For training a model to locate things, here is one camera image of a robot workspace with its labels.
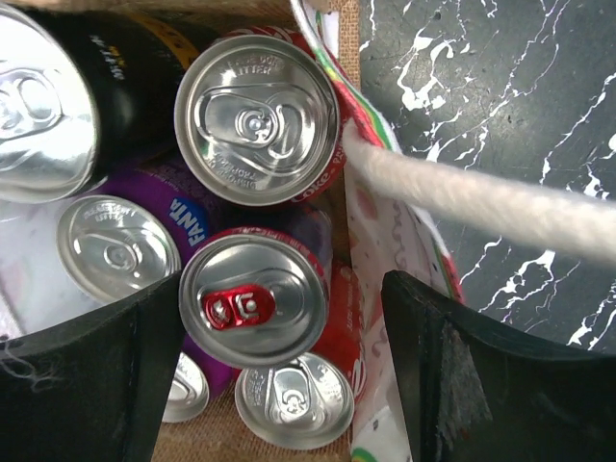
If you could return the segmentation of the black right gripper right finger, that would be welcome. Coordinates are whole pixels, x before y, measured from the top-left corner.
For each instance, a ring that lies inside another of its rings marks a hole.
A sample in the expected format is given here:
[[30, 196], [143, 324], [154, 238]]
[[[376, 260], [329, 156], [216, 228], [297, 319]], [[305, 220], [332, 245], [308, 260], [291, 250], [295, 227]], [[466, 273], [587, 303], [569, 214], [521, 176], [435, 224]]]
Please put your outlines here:
[[381, 299], [416, 461], [611, 461], [615, 359], [544, 340], [410, 274]]

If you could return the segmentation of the red-tab soda can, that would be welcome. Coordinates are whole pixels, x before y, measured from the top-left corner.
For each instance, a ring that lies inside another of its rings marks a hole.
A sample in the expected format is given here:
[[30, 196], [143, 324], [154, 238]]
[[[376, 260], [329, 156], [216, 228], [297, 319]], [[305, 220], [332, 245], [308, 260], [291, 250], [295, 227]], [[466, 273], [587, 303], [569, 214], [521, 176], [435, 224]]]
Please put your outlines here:
[[274, 367], [311, 350], [328, 318], [331, 259], [285, 232], [240, 226], [186, 264], [179, 313], [204, 352], [236, 369]]

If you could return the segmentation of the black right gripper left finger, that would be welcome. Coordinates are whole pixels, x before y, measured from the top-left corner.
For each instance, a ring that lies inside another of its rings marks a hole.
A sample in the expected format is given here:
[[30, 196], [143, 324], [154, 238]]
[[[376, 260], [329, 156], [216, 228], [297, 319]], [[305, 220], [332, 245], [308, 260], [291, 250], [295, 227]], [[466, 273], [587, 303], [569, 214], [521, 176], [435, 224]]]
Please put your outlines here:
[[151, 459], [185, 335], [179, 279], [2, 341], [2, 460]]

